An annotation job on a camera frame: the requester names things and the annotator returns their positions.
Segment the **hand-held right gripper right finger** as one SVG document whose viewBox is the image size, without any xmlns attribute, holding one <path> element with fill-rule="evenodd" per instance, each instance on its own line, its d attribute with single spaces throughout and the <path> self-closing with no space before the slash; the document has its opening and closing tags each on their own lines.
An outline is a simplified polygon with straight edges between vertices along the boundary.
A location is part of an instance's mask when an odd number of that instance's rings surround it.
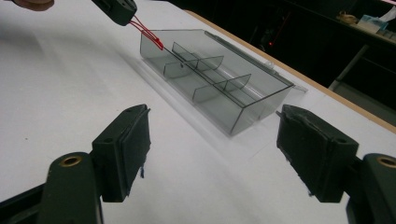
<svg viewBox="0 0 396 224">
<path fill-rule="evenodd" d="M 344 174 L 356 158 L 358 142 L 298 106 L 283 105 L 278 115 L 277 148 L 320 202 L 340 202 Z"/>
</svg>

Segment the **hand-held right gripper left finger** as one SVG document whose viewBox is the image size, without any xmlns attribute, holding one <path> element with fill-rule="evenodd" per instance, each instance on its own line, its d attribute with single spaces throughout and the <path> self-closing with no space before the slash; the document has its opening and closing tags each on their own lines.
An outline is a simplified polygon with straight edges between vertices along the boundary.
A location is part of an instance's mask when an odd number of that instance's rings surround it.
<svg viewBox="0 0 396 224">
<path fill-rule="evenodd" d="M 150 149 L 149 108 L 123 110 L 92 142 L 92 162 L 102 200 L 121 203 L 130 194 Z"/>
</svg>

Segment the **red rubber band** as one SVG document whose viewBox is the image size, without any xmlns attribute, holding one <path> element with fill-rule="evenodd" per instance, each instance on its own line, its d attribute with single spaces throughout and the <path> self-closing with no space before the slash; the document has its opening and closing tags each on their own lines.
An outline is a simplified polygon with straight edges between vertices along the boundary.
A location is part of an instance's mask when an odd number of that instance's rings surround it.
<svg viewBox="0 0 396 224">
<path fill-rule="evenodd" d="M 163 43 L 161 39 L 154 33 L 152 33 L 150 29 L 147 28 L 136 16 L 133 16 L 129 23 L 134 28 L 136 28 L 143 36 L 150 40 L 159 50 L 163 50 Z"/>
</svg>

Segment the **clear plastic compartment box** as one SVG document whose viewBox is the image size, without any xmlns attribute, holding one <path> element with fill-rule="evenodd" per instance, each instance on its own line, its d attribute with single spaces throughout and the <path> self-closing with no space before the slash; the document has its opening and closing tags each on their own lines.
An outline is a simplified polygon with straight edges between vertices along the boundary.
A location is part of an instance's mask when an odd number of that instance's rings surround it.
<svg viewBox="0 0 396 224">
<path fill-rule="evenodd" d="M 140 55 L 168 85 L 228 135 L 276 112 L 295 84 L 206 30 L 155 30 Z"/>
</svg>

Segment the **white and blue packet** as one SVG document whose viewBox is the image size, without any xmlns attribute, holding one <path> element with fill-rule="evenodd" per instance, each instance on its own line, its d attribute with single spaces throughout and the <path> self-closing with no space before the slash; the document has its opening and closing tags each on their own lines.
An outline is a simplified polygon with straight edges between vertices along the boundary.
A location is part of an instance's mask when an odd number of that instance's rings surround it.
<svg viewBox="0 0 396 224">
<path fill-rule="evenodd" d="M 378 31 L 384 31 L 388 27 L 389 22 L 394 19 L 396 19 L 396 7 L 392 7 L 381 17 L 363 15 L 357 25 L 370 33 L 376 34 Z"/>
</svg>

